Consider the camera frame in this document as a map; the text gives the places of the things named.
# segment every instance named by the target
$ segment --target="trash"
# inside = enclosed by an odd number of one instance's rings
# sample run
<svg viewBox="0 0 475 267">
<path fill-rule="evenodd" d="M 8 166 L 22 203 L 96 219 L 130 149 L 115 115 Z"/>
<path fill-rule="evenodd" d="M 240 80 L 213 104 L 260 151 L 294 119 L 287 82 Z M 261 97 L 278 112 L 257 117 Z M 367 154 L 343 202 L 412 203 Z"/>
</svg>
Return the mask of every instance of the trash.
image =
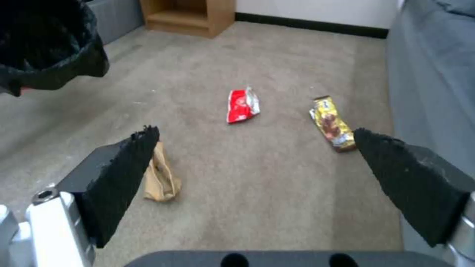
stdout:
<svg viewBox="0 0 475 267">
<path fill-rule="evenodd" d="M 81 0 L 2 1 L 0 92 L 58 90 L 109 69 L 94 13 Z"/>
<path fill-rule="evenodd" d="M 333 148 L 338 152 L 356 149 L 353 132 L 338 116 L 332 98 L 329 95 L 318 97 L 313 104 L 310 116 Z"/>
<path fill-rule="evenodd" d="M 153 157 L 143 176 L 146 199 L 168 201 L 175 198 L 180 192 L 181 180 L 171 170 L 162 142 L 157 142 L 153 150 Z"/>
<path fill-rule="evenodd" d="M 259 99 L 250 86 L 231 91 L 228 101 L 228 124 L 248 120 L 261 112 Z"/>
</svg>

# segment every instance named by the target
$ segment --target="red chip bag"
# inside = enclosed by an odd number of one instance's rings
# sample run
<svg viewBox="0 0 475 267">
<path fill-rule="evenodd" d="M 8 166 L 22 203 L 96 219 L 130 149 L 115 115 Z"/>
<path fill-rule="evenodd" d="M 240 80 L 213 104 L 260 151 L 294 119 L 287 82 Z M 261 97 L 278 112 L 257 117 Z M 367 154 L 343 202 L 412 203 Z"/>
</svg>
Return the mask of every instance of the red chip bag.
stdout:
<svg viewBox="0 0 475 267">
<path fill-rule="evenodd" d="M 228 124 L 248 120 L 260 112 L 259 99 L 250 86 L 229 93 Z"/>
</svg>

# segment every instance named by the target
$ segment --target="screw hole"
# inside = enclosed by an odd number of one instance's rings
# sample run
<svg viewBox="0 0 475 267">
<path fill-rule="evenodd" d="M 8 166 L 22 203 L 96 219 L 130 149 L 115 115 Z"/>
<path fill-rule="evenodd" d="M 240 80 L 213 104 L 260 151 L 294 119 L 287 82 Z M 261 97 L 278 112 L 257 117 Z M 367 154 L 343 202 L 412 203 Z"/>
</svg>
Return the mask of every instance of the screw hole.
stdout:
<svg viewBox="0 0 475 267">
<path fill-rule="evenodd" d="M 221 261 L 221 267 L 249 267 L 249 262 L 245 256 L 238 253 L 232 253 L 223 258 Z"/>
<path fill-rule="evenodd" d="M 47 197 L 50 197 L 52 194 L 53 194 L 53 192 L 51 190 L 45 190 L 45 191 L 38 194 L 38 198 L 39 199 L 45 199 Z"/>
<path fill-rule="evenodd" d="M 333 254 L 330 257 L 330 267 L 358 267 L 356 261 L 343 253 Z"/>
</svg>

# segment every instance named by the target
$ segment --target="black trash bag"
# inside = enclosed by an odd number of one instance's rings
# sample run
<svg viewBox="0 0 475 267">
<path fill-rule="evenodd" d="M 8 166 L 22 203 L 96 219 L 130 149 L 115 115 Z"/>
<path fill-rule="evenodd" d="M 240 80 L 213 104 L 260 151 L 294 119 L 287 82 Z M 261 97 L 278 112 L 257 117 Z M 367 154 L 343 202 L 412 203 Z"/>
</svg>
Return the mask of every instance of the black trash bag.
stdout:
<svg viewBox="0 0 475 267">
<path fill-rule="evenodd" d="M 57 90 L 109 69 L 96 18 L 82 0 L 0 1 L 0 88 Z"/>
</svg>

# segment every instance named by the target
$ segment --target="gold candy wrapper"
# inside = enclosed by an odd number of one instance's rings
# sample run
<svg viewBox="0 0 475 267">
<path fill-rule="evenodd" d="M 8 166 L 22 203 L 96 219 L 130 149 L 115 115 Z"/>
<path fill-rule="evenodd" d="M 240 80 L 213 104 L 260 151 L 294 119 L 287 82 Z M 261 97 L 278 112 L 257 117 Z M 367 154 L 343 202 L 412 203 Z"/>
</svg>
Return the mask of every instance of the gold candy wrapper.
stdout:
<svg viewBox="0 0 475 267">
<path fill-rule="evenodd" d="M 356 149 L 353 131 L 338 116 L 332 98 L 329 95 L 318 97 L 313 104 L 310 116 L 334 149 L 338 152 Z"/>
</svg>

